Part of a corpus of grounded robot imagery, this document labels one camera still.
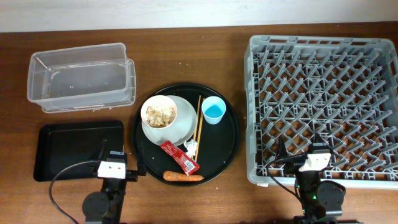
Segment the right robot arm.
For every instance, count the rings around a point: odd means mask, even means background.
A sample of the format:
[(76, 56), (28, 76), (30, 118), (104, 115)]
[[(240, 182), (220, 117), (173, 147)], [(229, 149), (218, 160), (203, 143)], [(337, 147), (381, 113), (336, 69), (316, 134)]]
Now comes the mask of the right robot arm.
[(286, 174), (295, 176), (294, 195), (303, 209), (302, 216), (293, 218), (294, 223), (336, 223), (336, 218), (342, 215), (345, 187), (320, 178), (320, 172), (328, 167), (332, 153), (329, 144), (319, 134), (312, 137), (307, 152), (294, 156), (287, 154), (284, 140), (279, 138), (275, 163), (283, 165)]

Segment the white napkin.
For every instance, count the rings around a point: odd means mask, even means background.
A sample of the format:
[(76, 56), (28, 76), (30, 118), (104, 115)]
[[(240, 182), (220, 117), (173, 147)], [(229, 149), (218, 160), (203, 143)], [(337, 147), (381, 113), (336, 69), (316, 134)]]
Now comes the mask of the white napkin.
[(196, 155), (197, 149), (198, 149), (198, 143), (196, 140), (191, 139), (189, 141), (185, 141), (183, 143), (184, 147), (186, 148), (186, 155), (188, 157), (193, 157)]

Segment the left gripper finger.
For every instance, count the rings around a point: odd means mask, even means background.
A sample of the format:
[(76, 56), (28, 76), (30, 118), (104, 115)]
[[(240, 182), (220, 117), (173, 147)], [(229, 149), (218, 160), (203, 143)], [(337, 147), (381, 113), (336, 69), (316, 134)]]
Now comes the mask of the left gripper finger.
[(104, 153), (104, 149), (105, 149), (105, 145), (106, 145), (107, 139), (103, 139), (102, 140), (102, 147), (101, 150), (99, 152), (99, 156), (98, 156), (98, 160), (101, 161), (103, 158), (103, 153)]
[(138, 172), (138, 175), (146, 176), (146, 174), (147, 174), (146, 165), (145, 165), (145, 162), (144, 162), (143, 153), (142, 153), (142, 149), (141, 149), (141, 144), (140, 144), (139, 141), (137, 142), (136, 152), (137, 152), (137, 172)]

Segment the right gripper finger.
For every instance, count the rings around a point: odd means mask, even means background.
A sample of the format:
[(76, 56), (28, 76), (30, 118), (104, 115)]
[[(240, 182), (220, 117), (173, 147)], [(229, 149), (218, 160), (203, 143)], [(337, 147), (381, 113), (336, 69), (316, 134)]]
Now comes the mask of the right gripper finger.
[(283, 140), (282, 135), (280, 135), (279, 138), (278, 138), (278, 146), (277, 146), (277, 148), (278, 148), (278, 151), (277, 151), (276, 159), (279, 160), (279, 159), (286, 158), (287, 157), (287, 150), (285, 148), (285, 142)]
[(312, 137), (312, 143), (310, 145), (311, 151), (329, 151), (329, 144), (321, 138), (318, 133), (315, 133), (314, 137)]

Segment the red snack wrapper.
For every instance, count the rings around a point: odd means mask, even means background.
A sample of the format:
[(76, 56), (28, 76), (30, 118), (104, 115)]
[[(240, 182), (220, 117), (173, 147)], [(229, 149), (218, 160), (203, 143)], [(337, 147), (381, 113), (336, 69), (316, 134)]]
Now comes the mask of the red snack wrapper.
[(166, 141), (160, 147), (177, 162), (187, 176), (192, 175), (200, 168), (193, 159), (172, 142)]

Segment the food scraps and rice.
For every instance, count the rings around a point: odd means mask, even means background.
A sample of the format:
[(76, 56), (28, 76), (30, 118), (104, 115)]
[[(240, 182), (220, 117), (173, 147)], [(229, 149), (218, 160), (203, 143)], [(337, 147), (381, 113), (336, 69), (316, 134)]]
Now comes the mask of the food scraps and rice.
[(164, 128), (174, 121), (176, 112), (171, 106), (149, 106), (146, 115), (149, 126)]

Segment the round black serving tray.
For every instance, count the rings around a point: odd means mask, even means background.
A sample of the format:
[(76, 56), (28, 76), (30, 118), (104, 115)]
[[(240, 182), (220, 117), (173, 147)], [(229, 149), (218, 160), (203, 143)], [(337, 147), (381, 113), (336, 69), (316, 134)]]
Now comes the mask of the round black serving tray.
[(182, 173), (183, 170), (160, 146), (149, 141), (141, 126), (141, 116), (135, 115), (131, 126), (131, 145), (134, 148), (134, 154), (137, 155), (136, 146), (137, 142), (140, 142), (147, 173), (165, 184), (178, 187), (203, 184), (219, 176), (233, 161), (240, 145), (239, 120), (229, 101), (216, 90), (196, 83), (170, 85), (154, 92), (153, 95), (180, 96), (190, 102), (194, 108), (197, 108), (199, 95), (204, 98), (217, 96), (226, 103), (226, 113), (218, 124), (211, 125), (206, 121), (203, 122), (197, 160), (200, 168), (196, 174), (203, 176), (204, 179), (199, 182), (164, 180), (163, 173), (165, 171)]

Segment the wooden chopstick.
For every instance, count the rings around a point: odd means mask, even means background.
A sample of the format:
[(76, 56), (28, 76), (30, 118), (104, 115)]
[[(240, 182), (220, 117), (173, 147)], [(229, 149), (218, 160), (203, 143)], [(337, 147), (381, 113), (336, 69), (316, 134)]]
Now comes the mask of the wooden chopstick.
[(193, 140), (196, 141), (197, 138), (197, 129), (198, 129), (198, 125), (199, 125), (199, 114), (200, 114), (200, 103), (201, 103), (201, 95), (199, 95), (198, 97), (198, 104), (197, 104), (197, 123), (195, 126), (195, 131), (193, 133)]
[(198, 143), (198, 145), (197, 145), (197, 150), (196, 150), (196, 153), (195, 153), (195, 162), (198, 160), (198, 152), (199, 152), (199, 147), (200, 147), (201, 132), (202, 132), (202, 126), (203, 126), (203, 120), (204, 120), (203, 112), (202, 112), (202, 108), (201, 108), (204, 100), (205, 100), (205, 98), (203, 98), (201, 103), (200, 103), (200, 122), (199, 122), (199, 125), (198, 125), (198, 133), (197, 133), (197, 143)]

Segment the orange carrot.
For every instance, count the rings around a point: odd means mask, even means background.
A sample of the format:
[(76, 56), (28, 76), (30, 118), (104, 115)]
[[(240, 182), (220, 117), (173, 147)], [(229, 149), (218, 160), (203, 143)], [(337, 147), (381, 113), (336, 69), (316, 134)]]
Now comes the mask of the orange carrot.
[(201, 175), (186, 175), (173, 171), (165, 171), (163, 178), (169, 182), (199, 182), (204, 179)]

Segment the grey plate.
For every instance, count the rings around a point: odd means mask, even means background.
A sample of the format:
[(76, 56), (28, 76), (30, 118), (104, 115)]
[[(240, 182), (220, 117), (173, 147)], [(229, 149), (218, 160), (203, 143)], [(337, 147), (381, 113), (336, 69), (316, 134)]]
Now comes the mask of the grey plate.
[(169, 140), (178, 146), (193, 136), (197, 125), (197, 114), (194, 107), (186, 99), (175, 95), (167, 95), (167, 97), (173, 100), (177, 106), (175, 121), (170, 126), (155, 129), (146, 125), (142, 120), (141, 126), (150, 142), (159, 146)]

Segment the light blue cup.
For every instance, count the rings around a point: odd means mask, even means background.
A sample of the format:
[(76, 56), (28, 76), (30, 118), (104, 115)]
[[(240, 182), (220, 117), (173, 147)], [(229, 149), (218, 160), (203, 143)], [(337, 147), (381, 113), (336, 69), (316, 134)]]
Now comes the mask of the light blue cup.
[(226, 103), (220, 97), (210, 96), (203, 101), (201, 110), (208, 124), (218, 124), (226, 113)]

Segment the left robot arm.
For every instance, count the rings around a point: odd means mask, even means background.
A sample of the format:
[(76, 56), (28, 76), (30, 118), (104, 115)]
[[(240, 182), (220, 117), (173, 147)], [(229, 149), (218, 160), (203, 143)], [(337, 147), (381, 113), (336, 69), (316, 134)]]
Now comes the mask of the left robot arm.
[(102, 142), (98, 160), (92, 165), (93, 175), (103, 181), (101, 190), (86, 196), (82, 205), (85, 223), (119, 223), (128, 182), (137, 182), (147, 174), (141, 158), (137, 169), (127, 169), (127, 154), (124, 151), (108, 151), (107, 140)]

